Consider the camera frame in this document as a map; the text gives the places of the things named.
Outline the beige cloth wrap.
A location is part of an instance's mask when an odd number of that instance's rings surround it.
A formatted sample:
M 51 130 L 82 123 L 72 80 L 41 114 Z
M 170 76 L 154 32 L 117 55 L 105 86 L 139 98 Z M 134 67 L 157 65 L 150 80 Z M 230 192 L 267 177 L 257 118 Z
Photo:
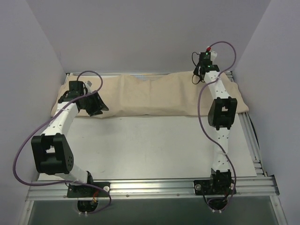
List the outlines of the beige cloth wrap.
M 192 84 L 191 71 L 171 73 L 143 81 L 133 75 L 121 74 L 99 78 L 81 76 L 91 82 L 91 90 L 100 88 L 99 95 L 109 108 L 97 118 L 113 116 L 201 116 L 208 115 L 213 98 L 209 88 L 200 92 L 204 83 Z

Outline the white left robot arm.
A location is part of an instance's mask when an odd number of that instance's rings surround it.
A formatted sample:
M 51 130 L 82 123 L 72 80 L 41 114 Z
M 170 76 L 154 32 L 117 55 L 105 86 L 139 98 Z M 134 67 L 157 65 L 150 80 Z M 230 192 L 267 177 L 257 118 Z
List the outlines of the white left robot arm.
M 92 117 L 109 109 L 98 93 L 92 93 L 91 82 L 70 81 L 68 84 L 69 89 L 58 100 L 53 121 L 41 135 L 32 138 L 31 146 L 38 173 L 70 180 L 78 185 L 79 193 L 90 196 L 95 190 L 91 173 L 75 164 L 66 135 L 81 110 Z

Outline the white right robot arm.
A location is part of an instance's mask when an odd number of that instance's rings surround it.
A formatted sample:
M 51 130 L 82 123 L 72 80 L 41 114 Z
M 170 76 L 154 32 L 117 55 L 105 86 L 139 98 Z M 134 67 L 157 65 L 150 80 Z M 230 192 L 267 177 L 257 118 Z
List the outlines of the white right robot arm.
M 211 62 L 201 62 L 198 67 L 198 75 L 205 82 L 204 86 L 209 88 L 213 98 L 208 113 L 208 124 L 214 130 L 214 137 L 209 138 L 214 143 L 214 155 L 208 188 L 217 194 L 232 184 L 228 141 L 230 129 L 235 120 L 237 99 L 232 98 L 226 90 L 217 65 Z

